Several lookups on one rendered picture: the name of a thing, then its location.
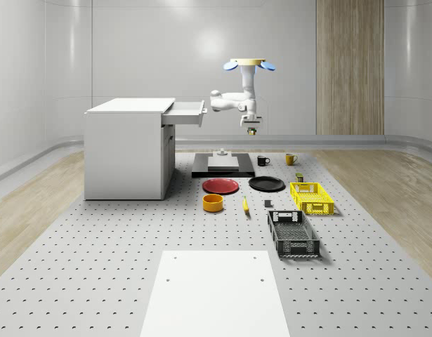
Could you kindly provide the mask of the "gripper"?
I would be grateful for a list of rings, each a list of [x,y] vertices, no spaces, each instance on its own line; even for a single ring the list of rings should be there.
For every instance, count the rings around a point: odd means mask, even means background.
[[[262,117],[256,116],[255,119],[249,119],[247,115],[241,116],[240,126],[245,127],[248,131],[258,131],[262,122]]]

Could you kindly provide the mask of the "black stove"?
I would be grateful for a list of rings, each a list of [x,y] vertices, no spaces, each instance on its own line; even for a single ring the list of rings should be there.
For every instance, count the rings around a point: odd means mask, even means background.
[[[226,152],[224,149],[197,153],[192,166],[193,178],[252,178],[254,167],[247,153]]]

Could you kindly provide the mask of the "drone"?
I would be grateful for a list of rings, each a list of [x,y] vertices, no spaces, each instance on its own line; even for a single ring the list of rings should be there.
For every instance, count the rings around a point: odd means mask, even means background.
[[[224,70],[233,70],[237,66],[257,66],[266,70],[275,71],[276,67],[262,58],[232,58],[223,65]]]

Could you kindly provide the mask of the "black plate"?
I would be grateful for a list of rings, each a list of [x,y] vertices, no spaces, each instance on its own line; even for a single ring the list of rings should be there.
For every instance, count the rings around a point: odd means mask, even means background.
[[[262,192],[279,192],[285,189],[285,183],[271,176],[256,176],[249,180],[249,186]]]

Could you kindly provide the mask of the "white drawer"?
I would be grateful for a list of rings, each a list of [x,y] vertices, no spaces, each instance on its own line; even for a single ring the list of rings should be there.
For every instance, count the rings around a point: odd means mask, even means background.
[[[202,125],[207,108],[204,101],[199,102],[174,102],[170,108],[162,114],[162,124],[195,124]]]

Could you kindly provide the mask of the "red plate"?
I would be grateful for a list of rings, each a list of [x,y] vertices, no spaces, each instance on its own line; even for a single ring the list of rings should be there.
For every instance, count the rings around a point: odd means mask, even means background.
[[[213,178],[204,181],[202,188],[210,194],[232,194],[239,190],[239,185],[233,179]]]

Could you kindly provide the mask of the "yellow bowl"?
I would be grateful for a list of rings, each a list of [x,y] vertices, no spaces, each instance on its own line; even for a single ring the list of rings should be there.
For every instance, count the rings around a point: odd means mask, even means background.
[[[206,194],[202,198],[203,209],[208,212],[219,212],[223,209],[223,197],[219,194]]]

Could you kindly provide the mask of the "yellow basket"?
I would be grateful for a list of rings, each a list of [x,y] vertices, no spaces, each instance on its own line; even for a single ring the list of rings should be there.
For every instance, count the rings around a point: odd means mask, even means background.
[[[297,209],[306,214],[334,213],[334,201],[319,183],[291,183],[290,194]]]

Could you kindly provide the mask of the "dark grey basket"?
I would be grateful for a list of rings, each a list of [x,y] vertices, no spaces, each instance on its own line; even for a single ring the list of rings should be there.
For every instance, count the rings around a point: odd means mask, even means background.
[[[279,256],[320,255],[320,239],[303,211],[269,211],[268,225]]]

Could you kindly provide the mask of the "white cabinet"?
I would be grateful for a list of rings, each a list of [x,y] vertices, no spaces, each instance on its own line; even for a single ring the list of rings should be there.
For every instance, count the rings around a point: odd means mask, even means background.
[[[173,102],[115,98],[85,113],[85,199],[163,199],[162,114]]]

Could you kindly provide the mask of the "white board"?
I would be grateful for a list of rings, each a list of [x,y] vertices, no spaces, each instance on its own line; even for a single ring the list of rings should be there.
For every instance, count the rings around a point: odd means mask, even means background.
[[[289,337],[267,251],[164,251],[140,337]]]

